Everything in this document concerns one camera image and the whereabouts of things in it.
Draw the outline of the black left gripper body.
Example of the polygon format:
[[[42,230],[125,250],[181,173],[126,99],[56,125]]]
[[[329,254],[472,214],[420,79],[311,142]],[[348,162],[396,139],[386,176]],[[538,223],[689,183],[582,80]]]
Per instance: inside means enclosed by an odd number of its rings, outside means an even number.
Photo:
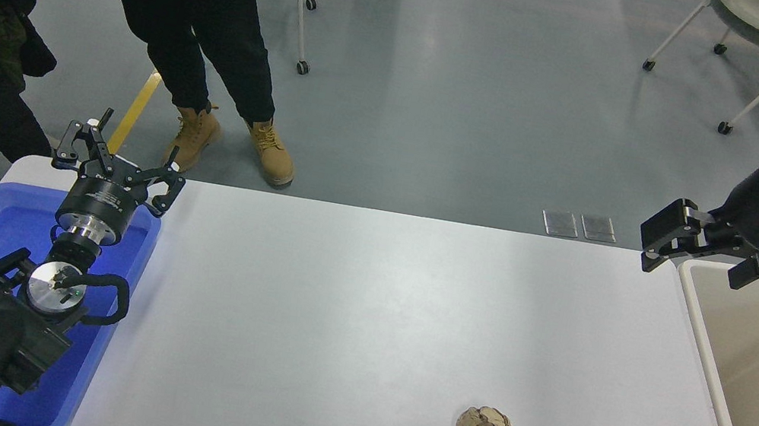
[[[76,172],[66,197],[57,208],[56,215],[87,215],[104,224],[128,227],[139,205],[146,201],[144,186],[127,186],[101,176]]]

